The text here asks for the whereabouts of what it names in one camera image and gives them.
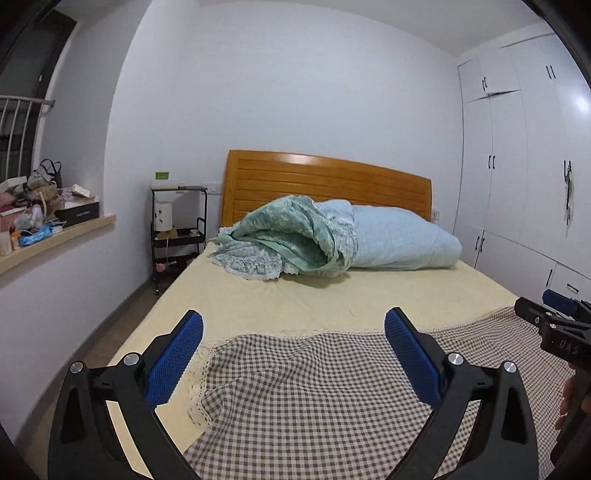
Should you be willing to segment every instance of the window sill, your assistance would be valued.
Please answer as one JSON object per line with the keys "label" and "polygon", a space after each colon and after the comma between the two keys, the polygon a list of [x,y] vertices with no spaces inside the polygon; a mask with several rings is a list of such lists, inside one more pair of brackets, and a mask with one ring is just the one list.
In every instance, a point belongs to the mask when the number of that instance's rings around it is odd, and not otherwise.
{"label": "window sill", "polygon": [[103,228],[104,226],[111,225],[117,220],[116,215],[107,215],[94,220],[88,220],[87,222],[74,225],[70,228],[62,230],[39,243],[31,245],[30,247],[22,248],[16,252],[7,255],[6,257],[0,257],[0,275],[10,270],[12,267],[16,267],[18,264],[28,260],[29,258],[41,255],[43,252],[61,245],[68,240],[72,240],[79,236],[85,235],[93,230]]}

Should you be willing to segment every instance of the gingham cloth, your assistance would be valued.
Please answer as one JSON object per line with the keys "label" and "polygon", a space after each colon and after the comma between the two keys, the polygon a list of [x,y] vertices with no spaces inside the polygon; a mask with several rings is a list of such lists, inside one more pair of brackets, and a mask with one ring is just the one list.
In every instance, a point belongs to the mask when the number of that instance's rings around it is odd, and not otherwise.
{"label": "gingham cloth", "polygon": [[[513,308],[431,334],[471,364],[518,365],[545,478],[566,363],[540,349],[537,330]],[[431,412],[383,333],[240,336],[216,349],[206,382],[212,423],[184,454],[204,480],[384,479]],[[455,468],[477,411],[471,402],[438,475]]]}

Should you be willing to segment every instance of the wall outlet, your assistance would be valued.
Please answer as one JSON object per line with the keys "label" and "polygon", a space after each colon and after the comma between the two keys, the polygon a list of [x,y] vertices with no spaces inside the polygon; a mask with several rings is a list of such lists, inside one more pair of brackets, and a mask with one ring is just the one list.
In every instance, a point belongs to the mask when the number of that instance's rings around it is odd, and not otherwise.
{"label": "wall outlet", "polygon": [[204,187],[207,187],[207,193],[209,195],[221,195],[222,184],[221,183],[204,183]]}

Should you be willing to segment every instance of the bedside cart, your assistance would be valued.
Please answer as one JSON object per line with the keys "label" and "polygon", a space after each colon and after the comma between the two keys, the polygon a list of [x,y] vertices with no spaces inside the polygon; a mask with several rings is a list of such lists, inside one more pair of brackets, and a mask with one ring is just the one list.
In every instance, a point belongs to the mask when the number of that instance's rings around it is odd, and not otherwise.
{"label": "bedside cart", "polygon": [[[152,252],[152,279],[155,283],[154,294],[159,295],[159,284],[164,280],[174,280],[185,268],[200,254],[200,246],[205,245],[207,232],[207,188],[202,186],[179,186],[178,189],[151,188],[152,191],[152,219],[150,220],[150,245]],[[154,230],[155,197],[156,192],[200,192],[205,197],[203,217],[197,217],[195,227],[177,228],[177,238],[157,239],[160,232]],[[186,247],[194,245],[195,251],[186,255],[168,255],[168,249],[173,247]],[[157,264],[167,266],[166,270],[156,270]]]}

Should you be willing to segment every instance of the metal railing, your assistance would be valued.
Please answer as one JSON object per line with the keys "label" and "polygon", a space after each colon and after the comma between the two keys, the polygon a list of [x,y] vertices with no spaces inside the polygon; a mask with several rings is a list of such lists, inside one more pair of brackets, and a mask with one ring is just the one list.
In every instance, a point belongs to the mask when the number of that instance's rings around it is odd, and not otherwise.
{"label": "metal railing", "polygon": [[43,107],[55,102],[0,95],[0,181],[30,174],[37,124]]}

